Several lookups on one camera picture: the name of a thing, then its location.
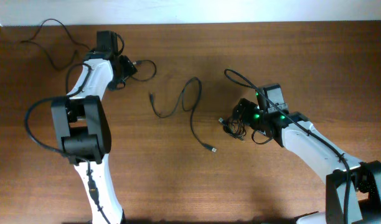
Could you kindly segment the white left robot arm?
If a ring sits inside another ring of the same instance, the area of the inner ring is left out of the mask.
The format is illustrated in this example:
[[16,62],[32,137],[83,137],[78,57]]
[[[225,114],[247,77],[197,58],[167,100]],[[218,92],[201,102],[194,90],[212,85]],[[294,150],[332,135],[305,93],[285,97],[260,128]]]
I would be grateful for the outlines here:
[[92,210],[92,223],[125,223],[109,168],[111,132],[101,100],[105,91],[125,87],[137,69],[122,54],[124,41],[113,31],[98,31],[72,89],[51,104],[59,149],[79,174]]

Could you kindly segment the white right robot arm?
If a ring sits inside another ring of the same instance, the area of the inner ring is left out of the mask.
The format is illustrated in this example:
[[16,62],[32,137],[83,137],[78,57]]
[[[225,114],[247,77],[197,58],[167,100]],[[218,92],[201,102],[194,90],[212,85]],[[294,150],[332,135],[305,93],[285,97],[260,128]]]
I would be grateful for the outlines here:
[[296,154],[326,186],[325,211],[295,223],[381,223],[381,162],[344,152],[303,114],[290,113],[279,84],[259,87],[256,98],[256,103],[242,98],[233,118]]

